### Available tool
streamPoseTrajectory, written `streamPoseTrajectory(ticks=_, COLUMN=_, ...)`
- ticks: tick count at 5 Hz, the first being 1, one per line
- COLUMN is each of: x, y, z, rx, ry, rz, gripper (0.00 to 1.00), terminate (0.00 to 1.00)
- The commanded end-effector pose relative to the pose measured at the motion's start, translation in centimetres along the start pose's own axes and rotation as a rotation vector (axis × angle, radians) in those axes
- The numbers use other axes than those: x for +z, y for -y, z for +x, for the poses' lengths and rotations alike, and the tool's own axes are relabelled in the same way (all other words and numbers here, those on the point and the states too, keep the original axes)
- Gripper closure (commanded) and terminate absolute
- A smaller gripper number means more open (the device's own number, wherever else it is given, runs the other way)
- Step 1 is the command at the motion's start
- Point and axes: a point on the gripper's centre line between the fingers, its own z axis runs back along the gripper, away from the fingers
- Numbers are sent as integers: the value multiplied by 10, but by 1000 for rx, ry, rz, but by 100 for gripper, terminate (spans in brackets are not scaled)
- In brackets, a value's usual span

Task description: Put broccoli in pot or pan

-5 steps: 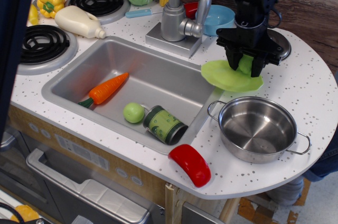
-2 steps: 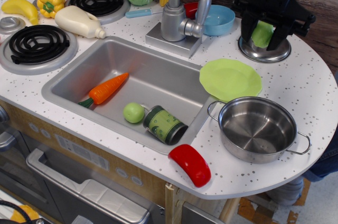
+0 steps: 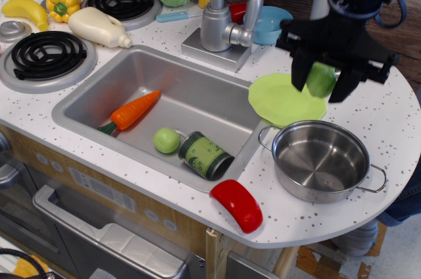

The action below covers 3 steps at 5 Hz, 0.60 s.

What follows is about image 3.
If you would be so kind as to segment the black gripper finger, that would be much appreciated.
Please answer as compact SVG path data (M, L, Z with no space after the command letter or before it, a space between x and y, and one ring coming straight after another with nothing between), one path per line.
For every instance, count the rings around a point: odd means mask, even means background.
M355 90L363 76L364 70L357 68L342 69L330 95L329 102L343 102Z
M291 83L297 90L303 90L315 59L314 53L303 46L298 46L294 51L291 65Z

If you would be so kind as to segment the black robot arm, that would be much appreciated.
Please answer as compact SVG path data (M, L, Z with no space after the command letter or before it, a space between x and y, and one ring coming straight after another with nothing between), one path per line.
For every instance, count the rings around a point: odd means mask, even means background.
M399 62L396 53L366 31L367 20L380 22L379 13L392 0L327 0L328 15L316 20L283 20L277 47L290 52L291 83L301 91L315 62L340 71L329 101L344 101L360 82L384 83L390 68ZM405 0L398 0L401 19L407 14Z

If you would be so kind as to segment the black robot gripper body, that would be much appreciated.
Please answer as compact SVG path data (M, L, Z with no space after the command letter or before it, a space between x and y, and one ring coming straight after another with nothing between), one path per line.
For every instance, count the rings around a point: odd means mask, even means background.
M313 52L315 62L337 69L364 70L360 82L385 82L399 56L376 41L366 30L364 20L355 20L330 11L318 20L283 20L276 47L293 53L298 46Z

